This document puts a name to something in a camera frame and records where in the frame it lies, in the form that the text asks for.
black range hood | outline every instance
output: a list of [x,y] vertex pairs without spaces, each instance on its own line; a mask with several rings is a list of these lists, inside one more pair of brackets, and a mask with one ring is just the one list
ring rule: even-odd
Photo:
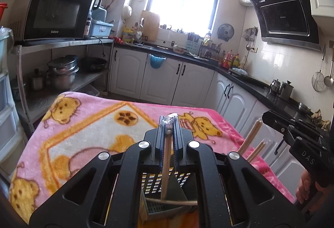
[[320,51],[318,25],[310,0],[250,0],[258,16],[264,42]]

wooden chopstick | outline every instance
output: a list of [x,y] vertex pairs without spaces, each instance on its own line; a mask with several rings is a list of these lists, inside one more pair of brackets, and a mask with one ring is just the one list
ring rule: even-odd
[[161,177],[160,198],[162,200],[165,200],[167,196],[171,146],[172,146],[172,131],[167,130],[165,135],[164,158],[162,164],[162,177]]
[[168,205],[197,205],[197,201],[168,201],[168,200],[160,200],[153,198],[145,198],[146,201],[160,203],[160,204],[168,204]]
[[263,122],[260,121],[260,120],[257,120],[255,122],[251,131],[249,132],[246,139],[244,140],[243,144],[238,149],[238,151],[237,151],[238,154],[242,155],[247,150],[247,148],[249,147],[249,145],[252,143],[253,139],[255,138],[256,134],[260,130],[262,124],[263,124]]
[[262,151],[262,149],[265,147],[266,143],[264,141],[261,141],[260,144],[255,148],[255,150],[247,157],[247,161],[251,163],[251,161],[257,157],[257,155]]

cutting board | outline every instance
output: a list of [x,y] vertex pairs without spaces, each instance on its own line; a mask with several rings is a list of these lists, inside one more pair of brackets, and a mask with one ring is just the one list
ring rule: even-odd
[[158,37],[160,15],[143,10],[141,18],[144,18],[143,24],[143,38],[147,37],[147,41],[155,42]]

microwave door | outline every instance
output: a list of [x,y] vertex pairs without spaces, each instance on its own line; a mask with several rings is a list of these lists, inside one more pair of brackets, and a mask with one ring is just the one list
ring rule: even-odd
[[91,0],[31,0],[24,40],[83,38]]

black microwave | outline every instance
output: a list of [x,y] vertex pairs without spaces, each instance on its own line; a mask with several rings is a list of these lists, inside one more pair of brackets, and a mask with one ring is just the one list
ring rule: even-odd
[[16,42],[82,39],[92,0],[15,0],[10,28]]
[[310,0],[250,0],[264,42],[280,43],[320,51],[318,25]]

